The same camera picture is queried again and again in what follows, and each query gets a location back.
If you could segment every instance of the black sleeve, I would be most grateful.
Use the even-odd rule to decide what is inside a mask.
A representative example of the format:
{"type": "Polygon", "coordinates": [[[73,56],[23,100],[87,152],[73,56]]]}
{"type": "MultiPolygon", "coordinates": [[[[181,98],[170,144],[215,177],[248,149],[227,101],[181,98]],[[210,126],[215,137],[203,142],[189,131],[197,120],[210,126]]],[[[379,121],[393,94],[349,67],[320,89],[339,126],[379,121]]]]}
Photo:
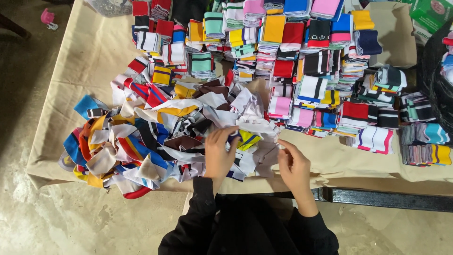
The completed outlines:
{"type": "Polygon", "coordinates": [[[304,217],[294,208],[288,232],[301,254],[338,254],[337,236],[326,227],[321,213],[314,217],[304,217]]]}
{"type": "Polygon", "coordinates": [[[180,216],[176,228],[166,234],[158,254],[206,254],[211,243],[211,229],[216,214],[212,179],[193,179],[193,197],[186,215],[180,216]]]}

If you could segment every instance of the black clothing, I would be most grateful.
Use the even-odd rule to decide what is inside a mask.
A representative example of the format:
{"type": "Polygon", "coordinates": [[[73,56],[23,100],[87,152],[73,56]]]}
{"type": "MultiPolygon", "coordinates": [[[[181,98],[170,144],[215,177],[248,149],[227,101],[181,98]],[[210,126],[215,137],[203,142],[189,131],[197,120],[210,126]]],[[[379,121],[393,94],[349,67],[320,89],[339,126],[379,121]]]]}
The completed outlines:
{"type": "Polygon", "coordinates": [[[288,226],[259,198],[238,195],[218,201],[212,179],[196,177],[188,213],[164,236],[160,255],[337,255],[338,240],[321,214],[304,217],[294,208],[288,226]],[[216,230],[214,217],[220,206],[216,230]]]}

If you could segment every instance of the concrete floor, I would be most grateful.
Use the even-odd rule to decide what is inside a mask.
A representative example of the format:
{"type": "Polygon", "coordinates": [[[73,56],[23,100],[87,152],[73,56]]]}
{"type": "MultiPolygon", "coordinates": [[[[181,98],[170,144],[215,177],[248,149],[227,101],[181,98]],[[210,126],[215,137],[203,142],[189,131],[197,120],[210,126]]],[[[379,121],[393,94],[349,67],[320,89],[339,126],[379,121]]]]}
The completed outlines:
{"type": "MultiPolygon", "coordinates": [[[[39,191],[25,166],[66,22],[68,5],[40,0],[3,1],[0,12],[28,29],[27,42],[0,31],[0,253],[33,255],[157,254],[172,230],[186,194],[150,192],[125,200],[82,183],[39,191]],[[56,14],[53,32],[40,23],[44,8],[56,14]]],[[[453,254],[453,214],[318,203],[337,234],[341,255],[453,254]]]]}

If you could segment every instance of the pink plastic object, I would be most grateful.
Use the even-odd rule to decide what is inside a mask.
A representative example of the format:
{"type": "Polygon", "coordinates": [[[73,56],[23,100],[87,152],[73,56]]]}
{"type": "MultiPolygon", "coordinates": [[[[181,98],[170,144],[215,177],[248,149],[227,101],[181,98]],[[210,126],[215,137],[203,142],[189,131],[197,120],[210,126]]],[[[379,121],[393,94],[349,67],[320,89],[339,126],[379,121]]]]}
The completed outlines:
{"type": "Polygon", "coordinates": [[[57,30],[58,25],[52,23],[54,18],[55,18],[55,14],[51,13],[51,12],[48,12],[47,8],[41,14],[41,22],[46,24],[48,29],[52,29],[52,30],[55,31],[55,30],[57,30]]]}

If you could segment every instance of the hand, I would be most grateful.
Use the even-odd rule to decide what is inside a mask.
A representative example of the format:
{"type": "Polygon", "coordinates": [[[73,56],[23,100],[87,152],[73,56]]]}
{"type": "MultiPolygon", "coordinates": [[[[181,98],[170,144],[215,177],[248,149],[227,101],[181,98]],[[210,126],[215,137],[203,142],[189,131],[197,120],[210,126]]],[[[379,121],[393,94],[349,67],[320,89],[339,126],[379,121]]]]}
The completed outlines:
{"type": "Polygon", "coordinates": [[[204,143],[206,152],[206,172],[204,177],[212,179],[212,191],[214,195],[222,185],[236,158],[236,147],[240,137],[236,137],[227,152],[225,144],[228,136],[239,130],[238,126],[217,129],[210,133],[204,143]]]}
{"type": "Polygon", "coordinates": [[[279,151],[280,175],[293,193],[299,207],[299,213],[305,217],[318,214],[318,208],[310,189],[311,162],[292,143],[279,139],[285,149],[279,151]]]}

